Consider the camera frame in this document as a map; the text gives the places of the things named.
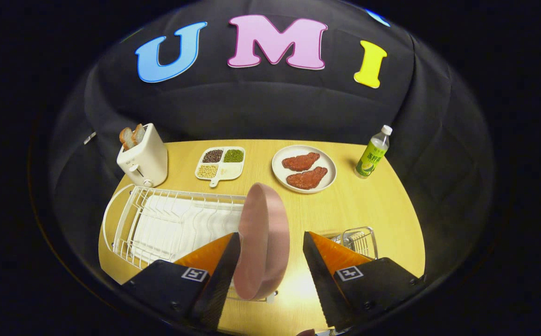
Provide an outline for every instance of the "table top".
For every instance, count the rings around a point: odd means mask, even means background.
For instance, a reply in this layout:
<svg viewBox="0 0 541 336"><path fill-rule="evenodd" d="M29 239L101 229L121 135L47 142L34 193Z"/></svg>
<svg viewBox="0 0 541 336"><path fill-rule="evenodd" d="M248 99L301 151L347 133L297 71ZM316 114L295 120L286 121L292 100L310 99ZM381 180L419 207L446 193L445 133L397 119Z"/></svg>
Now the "table top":
<svg viewBox="0 0 541 336"><path fill-rule="evenodd" d="M271 160L277 151L290 145L308 145L320 149L335 162L337 176L333 184L316 194L300 194L281 185L273 175ZM318 294L302 252L305 231L336 236L349 228L369 226L375 231L379 257L388 257L414 276L424 273L425 254L422 230L413 205L388 160L381 160L368 179L354 174L364 145L300 140L203 140L166 143L168 176L158 189L247 195L250 187L261 182L281 196L290 226L290 255L287 271L274 302L227 300L219 321L219 330L241 335L296 335L315 328L328 329ZM230 181L210 181L195 177L194 170L209 147L239 146L246 151L242 175ZM127 176L115 193L132 182ZM112 202L109 213L121 213L125 200ZM113 229L116 223L107 225ZM102 268L123 283L139 269L119 258L106 247L102 230L98 240Z"/></svg>

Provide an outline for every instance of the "white bottle cap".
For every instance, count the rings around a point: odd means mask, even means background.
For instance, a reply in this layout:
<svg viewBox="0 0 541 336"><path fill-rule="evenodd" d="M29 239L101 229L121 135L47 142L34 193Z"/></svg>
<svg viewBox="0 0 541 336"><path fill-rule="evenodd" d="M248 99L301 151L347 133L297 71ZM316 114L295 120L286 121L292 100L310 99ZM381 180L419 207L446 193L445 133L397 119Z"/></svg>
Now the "white bottle cap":
<svg viewBox="0 0 541 336"><path fill-rule="evenodd" d="M383 126L383 129L382 129L382 132L383 132L384 134L390 135L390 134L393 132L393 129L390 128L390 127L387 126L387 125L384 125L384 126Z"/></svg>

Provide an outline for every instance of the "letter i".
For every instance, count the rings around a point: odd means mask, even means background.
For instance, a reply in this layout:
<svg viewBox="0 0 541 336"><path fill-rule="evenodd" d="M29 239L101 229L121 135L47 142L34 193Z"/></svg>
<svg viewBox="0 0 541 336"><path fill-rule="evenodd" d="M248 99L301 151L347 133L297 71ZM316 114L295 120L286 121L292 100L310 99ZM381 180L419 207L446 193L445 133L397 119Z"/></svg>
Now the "letter i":
<svg viewBox="0 0 541 336"><path fill-rule="evenodd" d="M360 44L364 47L364 59L360 71L354 74L354 81L377 89L381 85L379 72L382 59L386 57L386 51L368 41L360 41Z"/></svg>

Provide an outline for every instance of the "metal wire basket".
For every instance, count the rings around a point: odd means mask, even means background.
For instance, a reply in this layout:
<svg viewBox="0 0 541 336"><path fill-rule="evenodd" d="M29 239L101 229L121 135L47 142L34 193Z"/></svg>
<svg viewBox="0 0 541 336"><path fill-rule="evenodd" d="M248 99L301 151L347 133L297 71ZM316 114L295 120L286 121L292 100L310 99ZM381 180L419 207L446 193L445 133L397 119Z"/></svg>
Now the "metal wire basket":
<svg viewBox="0 0 541 336"><path fill-rule="evenodd" d="M371 240L374 254L371 253L370 247L368 246L369 240ZM334 237L332 241L371 259L378 259L379 257L379 252L376 247L375 231L371 227L347 229L342 234Z"/></svg>

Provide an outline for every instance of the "green beans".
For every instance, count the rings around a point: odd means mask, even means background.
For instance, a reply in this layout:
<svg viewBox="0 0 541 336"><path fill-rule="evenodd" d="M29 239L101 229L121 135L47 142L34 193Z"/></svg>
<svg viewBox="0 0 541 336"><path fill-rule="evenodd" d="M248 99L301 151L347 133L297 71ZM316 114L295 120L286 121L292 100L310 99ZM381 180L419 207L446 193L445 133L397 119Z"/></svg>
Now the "green beans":
<svg viewBox="0 0 541 336"><path fill-rule="evenodd" d="M230 149L225 153L225 158L223 162L242 162L243 161L243 152L239 149Z"/></svg>

